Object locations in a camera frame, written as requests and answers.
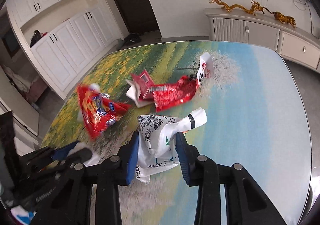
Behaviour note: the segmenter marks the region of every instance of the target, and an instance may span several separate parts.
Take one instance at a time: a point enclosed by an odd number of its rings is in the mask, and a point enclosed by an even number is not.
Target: golden dragon figurine
[[[292,16],[284,16],[282,13],[280,12],[270,12],[268,10],[268,8],[266,8],[265,6],[262,7],[263,9],[266,9],[269,13],[274,14],[275,15],[275,19],[279,20],[279,22],[285,24],[285,23],[289,23],[292,25],[293,28],[297,27],[297,23],[296,20],[292,17]]]
[[[260,5],[260,3],[258,2],[255,2],[253,0],[251,0],[252,2],[252,6],[251,6],[251,9],[248,10],[246,9],[245,7],[243,7],[242,5],[237,5],[237,4],[234,4],[232,6],[229,6],[227,5],[225,2],[222,2],[221,0],[210,0],[209,3],[210,4],[213,4],[213,3],[217,3],[217,5],[223,5],[223,7],[221,7],[222,9],[226,9],[228,12],[232,11],[234,8],[238,7],[238,8],[241,8],[243,11],[245,11],[246,13],[249,13],[249,14],[253,14],[253,15],[256,15],[254,12],[255,11],[261,11],[264,13],[263,11],[263,7]]]

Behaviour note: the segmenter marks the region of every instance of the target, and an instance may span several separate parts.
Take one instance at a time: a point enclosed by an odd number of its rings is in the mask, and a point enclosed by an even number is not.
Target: drawer
[[[281,55],[293,58],[316,69],[320,58],[320,50],[298,37],[284,33]]]

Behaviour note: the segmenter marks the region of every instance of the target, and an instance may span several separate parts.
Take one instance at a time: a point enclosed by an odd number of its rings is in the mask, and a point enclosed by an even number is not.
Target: metal screw
[[[118,162],[120,160],[120,157],[117,155],[111,156],[110,157],[111,162]]]
[[[197,159],[198,159],[199,161],[201,161],[201,162],[207,161],[207,157],[204,156],[204,155],[199,155],[199,156],[197,157]]]
[[[75,165],[75,170],[79,171],[83,168],[83,164],[76,164]]]
[[[233,168],[236,169],[236,170],[241,171],[242,168],[243,168],[243,166],[242,166],[241,164],[234,164],[234,165],[233,165]]]

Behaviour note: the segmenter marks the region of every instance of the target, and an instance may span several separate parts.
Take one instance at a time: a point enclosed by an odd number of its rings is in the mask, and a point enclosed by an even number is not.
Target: black tape
[[[195,119],[193,118],[193,116],[191,114],[189,114],[188,118],[190,119],[191,129],[196,128],[196,122],[195,122]]]

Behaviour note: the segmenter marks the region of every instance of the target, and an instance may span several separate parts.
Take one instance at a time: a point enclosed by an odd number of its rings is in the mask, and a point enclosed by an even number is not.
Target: red snack bag
[[[84,125],[92,141],[97,139],[100,132],[119,121],[130,108],[129,104],[115,103],[86,85],[79,85],[77,93]]]
[[[139,100],[151,100],[153,101],[152,93],[149,93],[148,90],[151,86],[154,86],[154,82],[150,77],[149,73],[146,70],[143,70],[139,76],[130,73],[132,79],[139,85],[140,87],[140,96]]]
[[[153,92],[157,112],[191,100],[196,90],[196,79],[190,80],[188,76],[182,76],[174,84],[160,84],[149,88],[149,92]]]

